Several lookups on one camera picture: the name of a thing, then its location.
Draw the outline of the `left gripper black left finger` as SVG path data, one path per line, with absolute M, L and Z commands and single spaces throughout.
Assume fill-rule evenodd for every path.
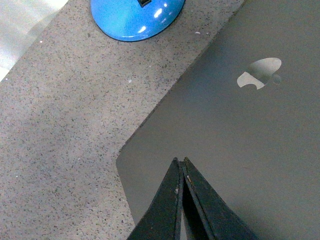
M 149 208 L 129 240 L 179 240 L 181 237 L 184 175 L 175 157 Z

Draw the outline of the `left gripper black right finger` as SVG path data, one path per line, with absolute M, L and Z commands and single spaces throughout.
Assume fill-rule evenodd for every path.
M 182 162 L 182 170 L 204 231 L 210 240 L 258 239 L 187 157 Z

